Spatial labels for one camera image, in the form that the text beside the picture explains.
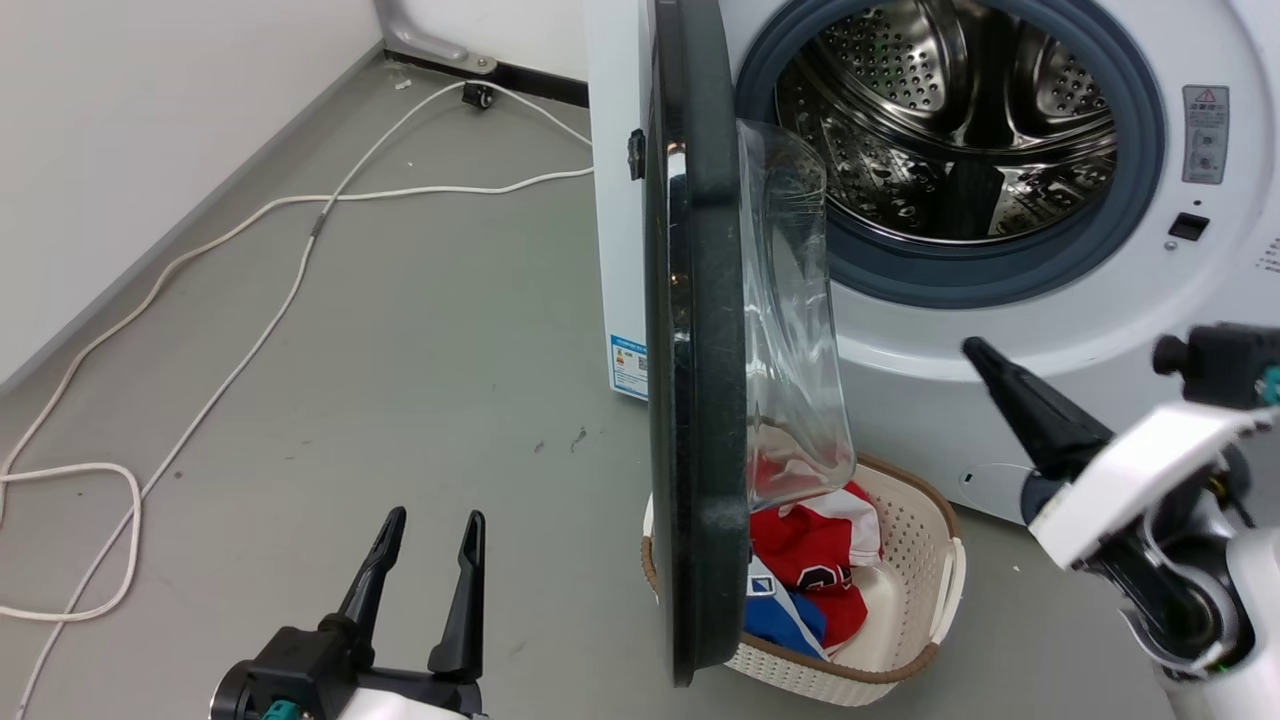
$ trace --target brown basket rim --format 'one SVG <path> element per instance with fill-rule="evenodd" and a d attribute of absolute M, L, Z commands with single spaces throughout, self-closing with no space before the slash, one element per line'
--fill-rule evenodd
<path fill-rule="evenodd" d="M 895 480 L 906 483 L 914 487 L 915 489 L 920 491 L 925 497 L 929 498 L 931 502 L 933 502 L 933 505 L 938 507 L 938 510 L 942 511 L 942 516 L 947 523 L 947 532 L 951 533 L 951 537 L 952 538 L 960 537 L 957 532 L 959 523 L 956 521 L 955 509 L 951 507 L 951 503 L 947 502 L 947 500 L 942 497 L 942 495 L 940 495 L 938 491 L 933 488 L 933 486 L 925 483 L 924 480 L 913 475 L 911 473 L 908 473 L 906 470 L 897 468 L 896 465 L 891 465 L 888 462 L 884 462 L 883 460 L 870 457 L 864 454 L 858 455 L 858 464 L 865 465 L 872 470 L 883 473 L 893 478 Z M 658 569 L 653 564 L 653 538 L 650 537 L 644 537 L 640 541 L 640 565 L 644 569 L 645 579 L 649 580 L 649 587 L 653 589 L 654 594 L 658 594 Z M 916 655 L 906 665 L 902 665 L 901 667 L 896 667 L 893 670 L 872 673 L 868 670 L 846 667 L 844 665 L 837 665 L 836 662 L 831 662 L 827 660 L 817 660 L 806 655 L 800 655 L 794 650 L 787 650 L 782 646 L 773 644 L 768 641 L 762 641 L 760 638 L 756 638 L 755 635 L 749 635 L 746 633 L 742 633 L 740 642 L 741 644 L 754 647 L 755 650 L 767 652 L 776 657 L 781 657 L 782 660 L 787 660 L 790 662 L 795 662 L 796 665 L 801 665 L 812 670 L 818 670 L 819 673 L 836 675 L 837 678 L 844 678 L 846 680 L 852 680 L 855 683 L 865 683 L 869 685 L 888 685 L 888 684 L 901 683 L 902 680 L 906 680 L 909 678 L 920 674 L 925 667 L 929 666 L 931 662 L 933 662 L 933 659 L 937 657 L 938 655 L 938 643 L 931 642 L 927 646 L 924 646 L 924 648 L 920 650 L 920 653 Z"/>

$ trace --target black baseboard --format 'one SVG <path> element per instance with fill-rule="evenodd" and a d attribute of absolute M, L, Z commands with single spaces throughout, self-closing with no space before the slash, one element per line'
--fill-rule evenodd
<path fill-rule="evenodd" d="M 388 60 L 396 63 L 416 65 L 419 68 L 435 70 L 438 73 L 444 73 L 462 79 L 484 79 L 494 85 L 500 85 L 507 90 L 535 95 L 538 97 L 545 97 L 548 100 L 556 100 L 558 102 L 566 102 L 579 108 L 590 106 L 588 102 L 586 83 L 581 81 L 553 76 L 540 70 L 531 70 L 529 68 L 507 65 L 504 63 L 498 63 L 498 69 L 494 72 L 480 76 L 460 70 L 458 68 L 451 68 L 449 65 L 442 65 L 439 63 L 406 55 L 403 53 L 384 50 L 383 54 Z"/>

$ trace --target washing machine door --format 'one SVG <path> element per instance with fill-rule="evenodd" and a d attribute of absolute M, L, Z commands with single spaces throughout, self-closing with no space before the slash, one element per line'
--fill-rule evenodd
<path fill-rule="evenodd" d="M 733 656 L 748 594 L 783 592 L 748 578 L 750 512 L 844 487 L 855 464 L 823 160 L 782 128 L 735 119 L 714 0 L 652 10 L 650 119 L 632 158 L 645 178 L 653 559 L 682 685 Z"/>
<path fill-rule="evenodd" d="M 730 660 L 742 633 L 740 177 L 719 6 L 654 0 L 649 12 L 653 95 L 632 169 L 645 182 L 653 557 L 671 676 L 687 685 L 694 671 Z"/>

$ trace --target stainless steel drum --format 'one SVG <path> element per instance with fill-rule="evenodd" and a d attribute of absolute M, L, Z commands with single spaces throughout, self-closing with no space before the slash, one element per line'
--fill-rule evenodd
<path fill-rule="evenodd" d="M 1106 192 L 1115 128 L 1093 76 L 1036 27 L 969 0 L 893 0 L 810 41 L 778 120 L 826 159 L 828 197 L 890 237 L 984 245 Z"/>

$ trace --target red garment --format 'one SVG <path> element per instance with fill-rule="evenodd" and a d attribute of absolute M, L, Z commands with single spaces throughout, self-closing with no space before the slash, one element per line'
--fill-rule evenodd
<path fill-rule="evenodd" d="M 822 644 L 842 646 L 867 621 L 854 566 L 881 560 L 879 519 L 863 488 L 842 489 L 751 515 L 751 548 L 787 589 L 827 616 Z"/>

